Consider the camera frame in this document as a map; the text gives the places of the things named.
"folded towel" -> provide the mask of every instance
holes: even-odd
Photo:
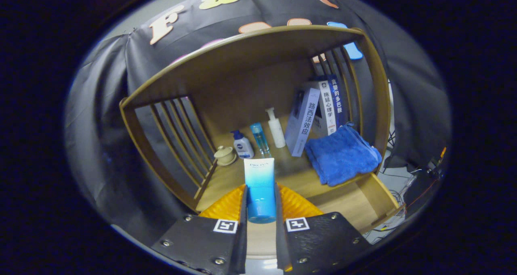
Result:
[[[336,186],[358,173],[373,171],[381,163],[379,151],[370,147],[352,125],[349,122],[332,135],[311,139],[305,144],[321,184]]]

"small ceramic bowl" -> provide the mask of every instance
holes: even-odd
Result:
[[[237,154],[233,152],[231,147],[219,146],[214,154],[214,158],[217,159],[217,165],[227,166],[237,159]]]

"book spine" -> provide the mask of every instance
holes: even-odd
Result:
[[[326,133],[327,135],[330,135],[337,129],[336,113],[334,112],[335,106],[332,105],[330,83],[326,80],[319,82],[319,90],[321,92],[321,100],[324,105],[324,107],[321,108],[322,115],[325,115],[325,120],[327,121]]]
[[[303,120],[301,122],[302,126],[298,134],[294,150],[292,151],[293,157],[300,157],[303,152],[303,148],[305,147],[305,143],[309,137],[312,121],[314,120],[316,106],[319,102],[319,89],[310,88],[307,90],[307,93],[308,94],[305,95],[307,102],[303,108]]]
[[[342,97],[344,96],[344,92],[342,90],[341,84],[338,82],[335,75],[329,76],[329,88],[332,95],[332,103],[334,104],[334,109],[336,110],[334,115],[336,117],[336,129],[340,126],[343,126],[347,123],[346,113],[344,111],[343,105],[344,100]]]

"clear blue bottle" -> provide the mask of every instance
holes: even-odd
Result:
[[[260,122],[256,122],[250,126],[251,132],[257,141],[258,149],[262,155],[269,154],[269,146],[267,145],[266,136]]]

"nivea bottle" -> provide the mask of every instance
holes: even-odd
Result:
[[[253,148],[251,148],[250,141],[246,139],[239,130],[231,131],[231,133],[233,133],[233,139],[235,139],[235,141],[233,141],[233,146],[237,155],[241,159],[253,158],[255,153],[253,152]]]

